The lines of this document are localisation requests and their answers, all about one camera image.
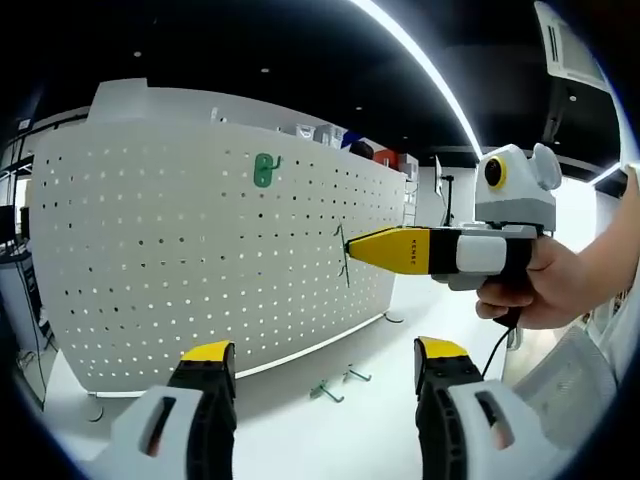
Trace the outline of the person's right hand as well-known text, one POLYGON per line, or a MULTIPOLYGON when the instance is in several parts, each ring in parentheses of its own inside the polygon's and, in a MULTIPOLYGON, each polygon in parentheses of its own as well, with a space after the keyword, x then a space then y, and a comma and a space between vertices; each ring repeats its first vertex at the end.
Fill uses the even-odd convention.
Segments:
POLYGON ((477 291, 476 313, 495 320, 520 308, 518 325, 525 329, 556 329, 593 308, 591 296, 593 252, 576 253, 551 239, 533 244, 522 286, 487 281, 477 291))

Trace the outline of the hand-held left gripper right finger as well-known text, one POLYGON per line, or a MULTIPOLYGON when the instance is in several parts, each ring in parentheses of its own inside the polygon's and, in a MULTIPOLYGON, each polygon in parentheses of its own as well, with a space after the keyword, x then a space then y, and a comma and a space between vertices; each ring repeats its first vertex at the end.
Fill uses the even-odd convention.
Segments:
POLYGON ((454 342, 414 340, 416 427, 424 479, 553 475, 555 446, 509 387, 486 381, 454 342))

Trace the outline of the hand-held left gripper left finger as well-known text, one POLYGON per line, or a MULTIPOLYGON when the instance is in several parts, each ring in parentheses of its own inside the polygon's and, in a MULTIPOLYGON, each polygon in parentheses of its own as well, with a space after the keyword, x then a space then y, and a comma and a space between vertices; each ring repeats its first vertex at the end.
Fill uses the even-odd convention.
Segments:
POLYGON ((111 428, 96 479, 231 479, 235 344, 196 346, 165 385, 149 388, 111 428))

